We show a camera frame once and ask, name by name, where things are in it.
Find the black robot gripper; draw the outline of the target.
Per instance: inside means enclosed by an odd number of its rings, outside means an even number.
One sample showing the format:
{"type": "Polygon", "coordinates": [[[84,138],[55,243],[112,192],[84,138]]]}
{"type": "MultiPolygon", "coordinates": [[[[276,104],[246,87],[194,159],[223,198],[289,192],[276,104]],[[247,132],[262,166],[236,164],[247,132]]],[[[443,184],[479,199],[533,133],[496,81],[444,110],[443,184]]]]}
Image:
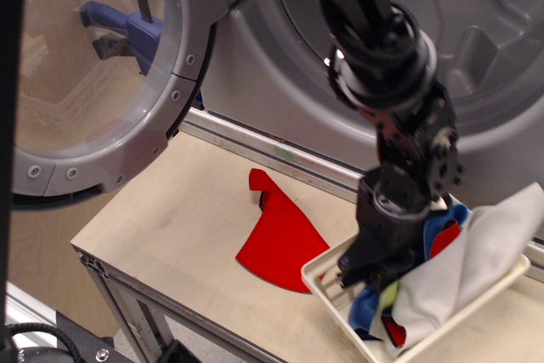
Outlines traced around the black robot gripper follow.
{"type": "Polygon", "coordinates": [[[428,206],[411,213],[385,196],[360,193],[356,209],[359,232],[337,261],[340,287],[364,282],[382,291],[415,268],[422,262],[422,230],[428,215],[428,206]]]}

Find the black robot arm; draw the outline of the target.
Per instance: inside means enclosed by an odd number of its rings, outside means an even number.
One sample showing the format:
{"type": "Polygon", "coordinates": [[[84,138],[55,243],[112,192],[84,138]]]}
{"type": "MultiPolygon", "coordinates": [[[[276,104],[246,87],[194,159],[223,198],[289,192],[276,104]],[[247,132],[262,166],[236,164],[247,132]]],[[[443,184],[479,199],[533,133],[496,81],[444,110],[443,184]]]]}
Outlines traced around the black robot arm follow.
{"type": "Polygon", "coordinates": [[[377,133],[379,164],[360,179],[359,232],[338,283],[381,291],[424,261],[424,225],[452,205],[461,181],[456,115],[436,77],[433,42],[390,0],[317,0],[332,37],[335,95],[377,133]]]}

